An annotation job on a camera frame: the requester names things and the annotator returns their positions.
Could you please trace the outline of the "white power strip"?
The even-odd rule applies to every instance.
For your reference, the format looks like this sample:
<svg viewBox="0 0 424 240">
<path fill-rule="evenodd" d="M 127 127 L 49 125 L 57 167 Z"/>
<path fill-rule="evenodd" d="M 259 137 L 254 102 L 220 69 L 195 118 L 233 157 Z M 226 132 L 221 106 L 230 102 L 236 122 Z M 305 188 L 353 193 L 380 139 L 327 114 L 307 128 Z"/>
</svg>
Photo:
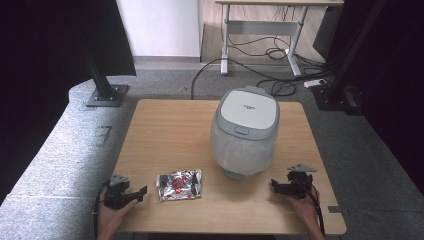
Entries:
<svg viewBox="0 0 424 240">
<path fill-rule="evenodd" d="M 310 81 L 305 81 L 303 83 L 305 88 L 311 88 L 311 87 L 315 87 L 315 86 L 323 86 L 326 85 L 327 81 L 325 79 L 316 79 L 316 80 L 310 80 Z"/>
</svg>

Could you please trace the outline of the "white grey lidded trash bin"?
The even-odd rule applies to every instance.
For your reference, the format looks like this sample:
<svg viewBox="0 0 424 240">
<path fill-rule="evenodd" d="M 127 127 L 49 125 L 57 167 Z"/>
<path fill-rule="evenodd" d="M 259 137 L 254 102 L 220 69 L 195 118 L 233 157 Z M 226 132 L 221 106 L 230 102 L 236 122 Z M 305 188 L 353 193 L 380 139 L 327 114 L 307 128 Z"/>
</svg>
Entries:
<svg viewBox="0 0 424 240">
<path fill-rule="evenodd" d="M 224 173 L 235 179 L 265 171 L 273 160 L 280 107 L 264 89 L 228 91 L 214 114 L 211 149 Z"/>
</svg>

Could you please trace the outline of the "black curtain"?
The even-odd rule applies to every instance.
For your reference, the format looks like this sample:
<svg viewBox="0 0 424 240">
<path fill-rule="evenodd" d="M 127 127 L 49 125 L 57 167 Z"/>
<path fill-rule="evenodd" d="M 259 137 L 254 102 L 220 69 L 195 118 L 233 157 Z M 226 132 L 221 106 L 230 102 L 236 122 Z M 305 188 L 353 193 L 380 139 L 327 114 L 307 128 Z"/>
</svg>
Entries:
<svg viewBox="0 0 424 240">
<path fill-rule="evenodd" d="M 424 0 L 387 0 L 352 80 L 366 119 L 424 194 Z"/>
<path fill-rule="evenodd" d="M 91 78 L 135 67 L 118 0 L 0 0 L 0 204 Z"/>
</svg>

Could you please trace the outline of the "dark panel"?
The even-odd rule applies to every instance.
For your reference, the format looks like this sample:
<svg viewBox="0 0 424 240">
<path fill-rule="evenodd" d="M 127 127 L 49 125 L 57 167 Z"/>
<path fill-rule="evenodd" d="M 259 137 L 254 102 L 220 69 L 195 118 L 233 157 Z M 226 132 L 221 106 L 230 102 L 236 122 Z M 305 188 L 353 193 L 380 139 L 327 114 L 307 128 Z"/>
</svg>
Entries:
<svg viewBox="0 0 424 240">
<path fill-rule="evenodd" d="M 313 48 L 325 60 L 329 59 L 330 48 L 342 13 L 341 6 L 328 6 L 315 37 Z"/>
</svg>

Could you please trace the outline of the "silver red foil packet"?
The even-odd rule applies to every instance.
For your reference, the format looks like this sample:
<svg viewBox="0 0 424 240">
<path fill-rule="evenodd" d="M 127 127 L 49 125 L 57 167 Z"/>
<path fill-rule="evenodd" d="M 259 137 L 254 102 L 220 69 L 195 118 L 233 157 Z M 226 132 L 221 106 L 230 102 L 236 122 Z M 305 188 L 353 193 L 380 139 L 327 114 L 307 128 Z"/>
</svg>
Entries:
<svg viewBox="0 0 424 240">
<path fill-rule="evenodd" d="M 156 187 L 160 202 L 200 198 L 202 171 L 182 170 L 158 175 Z"/>
</svg>

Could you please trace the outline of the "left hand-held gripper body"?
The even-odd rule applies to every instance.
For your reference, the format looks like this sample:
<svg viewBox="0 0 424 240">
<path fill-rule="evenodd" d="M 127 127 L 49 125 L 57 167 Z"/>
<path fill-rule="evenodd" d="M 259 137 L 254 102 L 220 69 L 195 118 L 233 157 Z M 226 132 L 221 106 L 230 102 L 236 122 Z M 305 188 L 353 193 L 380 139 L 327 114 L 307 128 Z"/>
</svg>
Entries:
<svg viewBox="0 0 424 240">
<path fill-rule="evenodd" d="M 118 174 L 113 174 L 109 183 L 104 197 L 104 204 L 112 209 L 121 209 L 125 207 L 130 201 L 130 194 L 120 192 L 120 184 L 122 182 L 129 182 L 127 177 Z"/>
</svg>

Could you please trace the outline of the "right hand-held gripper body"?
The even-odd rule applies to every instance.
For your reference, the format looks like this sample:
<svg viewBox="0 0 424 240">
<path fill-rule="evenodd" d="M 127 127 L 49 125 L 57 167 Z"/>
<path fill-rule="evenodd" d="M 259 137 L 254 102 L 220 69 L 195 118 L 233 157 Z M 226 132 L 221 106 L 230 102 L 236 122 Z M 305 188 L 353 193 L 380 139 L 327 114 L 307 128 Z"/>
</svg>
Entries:
<svg viewBox="0 0 424 240">
<path fill-rule="evenodd" d="M 289 172 L 297 172 L 298 179 L 296 181 L 290 182 L 291 194 L 295 195 L 298 199 L 305 198 L 312 189 L 313 186 L 313 176 L 312 172 L 315 172 L 315 169 L 304 164 L 296 164 L 294 166 L 288 167 Z"/>
</svg>

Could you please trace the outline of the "black stand with base plate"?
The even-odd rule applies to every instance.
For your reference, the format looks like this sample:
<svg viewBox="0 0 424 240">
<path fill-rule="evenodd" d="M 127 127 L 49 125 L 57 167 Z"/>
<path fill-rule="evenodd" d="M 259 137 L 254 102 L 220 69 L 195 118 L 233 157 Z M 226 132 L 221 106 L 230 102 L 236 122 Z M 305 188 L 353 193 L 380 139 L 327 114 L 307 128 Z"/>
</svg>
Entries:
<svg viewBox="0 0 424 240">
<path fill-rule="evenodd" d="M 82 43 L 82 50 L 86 59 L 86 66 L 92 80 L 95 83 L 95 90 L 86 102 L 87 107 L 119 107 L 129 88 L 128 85 L 111 84 L 106 75 L 103 74 L 96 65 L 88 46 Z"/>
</svg>

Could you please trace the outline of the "black metal frame stand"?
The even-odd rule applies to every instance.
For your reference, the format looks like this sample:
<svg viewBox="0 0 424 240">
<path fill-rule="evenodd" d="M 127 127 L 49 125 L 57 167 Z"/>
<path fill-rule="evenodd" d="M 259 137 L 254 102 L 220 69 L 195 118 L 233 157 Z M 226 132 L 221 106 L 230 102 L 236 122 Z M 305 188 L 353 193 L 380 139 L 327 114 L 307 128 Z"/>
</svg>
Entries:
<svg viewBox="0 0 424 240">
<path fill-rule="evenodd" d="M 312 88 L 317 107 L 322 111 L 343 111 L 361 115 L 360 89 L 353 83 L 352 71 L 367 35 L 387 0 L 344 0 L 338 12 L 332 42 L 327 55 L 331 75 L 329 84 Z"/>
</svg>

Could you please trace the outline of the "white height-adjustable desk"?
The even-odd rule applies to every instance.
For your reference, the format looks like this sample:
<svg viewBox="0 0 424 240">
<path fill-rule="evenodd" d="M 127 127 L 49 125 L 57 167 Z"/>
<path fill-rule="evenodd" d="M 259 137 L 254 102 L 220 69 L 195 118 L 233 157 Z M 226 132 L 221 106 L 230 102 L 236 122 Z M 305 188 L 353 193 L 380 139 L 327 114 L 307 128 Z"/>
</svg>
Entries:
<svg viewBox="0 0 424 240">
<path fill-rule="evenodd" d="M 223 47 L 221 51 L 220 71 L 222 75 L 228 74 L 229 62 L 229 36 L 236 35 L 273 35 L 289 36 L 292 42 L 285 49 L 286 58 L 295 77 L 301 75 L 298 63 L 295 59 L 295 50 L 304 26 L 305 18 L 310 7 L 341 7 L 344 0 L 214 0 L 224 8 L 223 24 Z M 230 10 L 232 6 L 292 6 L 301 7 L 302 11 L 298 21 L 251 21 L 231 20 Z"/>
</svg>

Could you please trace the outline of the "person's right hand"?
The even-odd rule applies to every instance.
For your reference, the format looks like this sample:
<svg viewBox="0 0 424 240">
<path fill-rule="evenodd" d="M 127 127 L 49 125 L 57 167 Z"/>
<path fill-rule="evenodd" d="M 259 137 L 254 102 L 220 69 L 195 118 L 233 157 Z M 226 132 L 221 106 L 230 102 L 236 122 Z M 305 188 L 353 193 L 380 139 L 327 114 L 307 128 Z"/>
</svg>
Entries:
<svg viewBox="0 0 424 240">
<path fill-rule="evenodd" d="M 319 226 L 318 214 L 310 196 L 303 199 L 287 196 L 285 199 L 292 206 L 296 215 L 306 227 L 312 228 Z"/>
</svg>

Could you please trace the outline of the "person's left hand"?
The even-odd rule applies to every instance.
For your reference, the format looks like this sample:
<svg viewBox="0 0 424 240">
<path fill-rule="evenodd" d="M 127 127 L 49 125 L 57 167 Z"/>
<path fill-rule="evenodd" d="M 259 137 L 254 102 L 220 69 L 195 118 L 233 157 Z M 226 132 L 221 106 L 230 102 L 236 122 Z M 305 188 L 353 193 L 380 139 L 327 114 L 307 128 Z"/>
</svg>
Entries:
<svg viewBox="0 0 424 240">
<path fill-rule="evenodd" d="M 138 204 L 137 200 L 132 200 L 125 207 L 121 209 L 111 209 L 104 205 L 103 202 L 99 203 L 99 212 L 97 216 L 97 230 L 98 234 L 103 231 L 113 231 L 116 233 L 126 215 Z"/>
</svg>

